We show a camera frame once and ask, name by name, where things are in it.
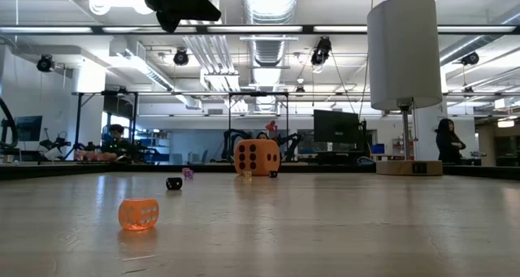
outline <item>computer screen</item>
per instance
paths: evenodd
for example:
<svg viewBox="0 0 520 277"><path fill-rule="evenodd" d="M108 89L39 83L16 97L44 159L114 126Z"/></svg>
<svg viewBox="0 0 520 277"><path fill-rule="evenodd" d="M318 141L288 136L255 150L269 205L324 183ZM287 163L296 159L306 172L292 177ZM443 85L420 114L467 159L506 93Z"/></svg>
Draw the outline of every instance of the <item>computer screen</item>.
<svg viewBox="0 0 520 277"><path fill-rule="evenodd" d="M43 117L41 115L15 118L19 140L26 142L39 141L42 119Z"/></svg>
<svg viewBox="0 0 520 277"><path fill-rule="evenodd" d="M314 141L359 144L362 132L356 114L314 110Z"/></svg>

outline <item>blue object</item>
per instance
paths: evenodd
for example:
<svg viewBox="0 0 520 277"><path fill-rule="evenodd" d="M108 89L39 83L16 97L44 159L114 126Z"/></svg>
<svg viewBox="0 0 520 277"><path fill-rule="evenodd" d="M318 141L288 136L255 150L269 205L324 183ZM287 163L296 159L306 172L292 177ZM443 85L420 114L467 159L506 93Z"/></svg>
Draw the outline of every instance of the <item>blue object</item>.
<svg viewBox="0 0 520 277"><path fill-rule="evenodd" d="M373 154L384 154L384 144L374 144L370 147Z"/></svg>

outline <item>security camera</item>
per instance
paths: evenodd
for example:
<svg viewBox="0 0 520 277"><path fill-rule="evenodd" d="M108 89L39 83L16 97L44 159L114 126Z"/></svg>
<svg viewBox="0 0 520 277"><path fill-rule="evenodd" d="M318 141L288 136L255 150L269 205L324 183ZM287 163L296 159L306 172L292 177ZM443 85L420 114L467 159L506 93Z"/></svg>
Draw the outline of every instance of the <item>security camera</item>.
<svg viewBox="0 0 520 277"><path fill-rule="evenodd" d="M461 59L462 65L476 65L480 60L480 57L477 53L473 52L468 54L466 57Z"/></svg>
<svg viewBox="0 0 520 277"><path fill-rule="evenodd" d="M328 37L321 37L318 46L314 49L310 62L314 66L323 65L328 59L328 52L332 50L332 44Z"/></svg>
<svg viewBox="0 0 520 277"><path fill-rule="evenodd" d="M186 49L177 49L177 53L173 57L173 63L175 63L177 66L186 66L188 61L189 59Z"/></svg>
<svg viewBox="0 0 520 277"><path fill-rule="evenodd" d="M219 21L222 15L209 0L145 0L148 8L157 11L157 20L164 31L173 33L182 19Z"/></svg>
<svg viewBox="0 0 520 277"><path fill-rule="evenodd" d="M52 55L43 54L41 56L41 59L38 61L36 68L44 73L51 73L52 71L54 71L54 62L52 60Z"/></svg>

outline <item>black metal frame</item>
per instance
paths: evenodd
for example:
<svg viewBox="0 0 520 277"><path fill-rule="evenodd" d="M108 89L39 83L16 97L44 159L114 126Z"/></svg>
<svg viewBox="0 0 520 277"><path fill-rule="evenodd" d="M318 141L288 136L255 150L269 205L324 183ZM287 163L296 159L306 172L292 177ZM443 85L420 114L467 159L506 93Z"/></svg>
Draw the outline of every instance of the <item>black metal frame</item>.
<svg viewBox="0 0 520 277"><path fill-rule="evenodd" d="M289 93L287 92L262 92L262 91L257 91L257 92L231 92L227 95L227 99L228 99L228 109L227 109L227 130L230 132L231 131L231 108L232 108L232 104L231 104L231 101L232 101L232 97L234 96L250 96L250 97L266 97L266 96L285 96L285 110L286 110L286 115L285 115L285 124L286 124L286 128L287 128L287 135L289 135ZM233 148L233 146L228 146L227 149L228 150L231 150Z"/></svg>
<svg viewBox="0 0 520 277"><path fill-rule="evenodd" d="M86 101L83 102L83 96L85 94L90 95L89 98L87 98ZM74 145L72 146L71 150L65 155L65 159L67 159L71 153L77 149L79 143L80 143L80 121L81 121L81 108L87 104L87 102L92 99L95 95L101 95L101 96L116 96L118 94L124 94L124 95L133 95L134 96L134 104L133 104L133 112L132 117L130 118L130 142L134 144L135 142L135 134L136 134L136 122L137 122L137 103L139 103L139 93L138 92L125 92L125 93L117 93L117 92L100 92L100 93L72 93L72 95L78 96L78 109L76 112L76 134L74 138Z"/></svg>

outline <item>translucent orange die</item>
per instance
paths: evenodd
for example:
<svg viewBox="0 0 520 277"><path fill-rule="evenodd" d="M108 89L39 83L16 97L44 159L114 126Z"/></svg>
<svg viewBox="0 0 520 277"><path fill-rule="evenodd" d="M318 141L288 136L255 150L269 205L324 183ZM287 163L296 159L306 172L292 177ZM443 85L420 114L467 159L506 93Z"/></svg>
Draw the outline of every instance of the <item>translucent orange die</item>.
<svg viewBox="0 0 520 277"><path fill-rule="evenodd" d="M267 176L280 167L280 148L273 140L242 140L235 148L235 169L239 175L251 171L254 176Z"/></svg>
<svg viewBox="0 0 520 277"><path fill-rule="evenodd" d="M119 224L127 230L145 230L153 227L159 218L156 199L125 199L119 205Z"/></svg>

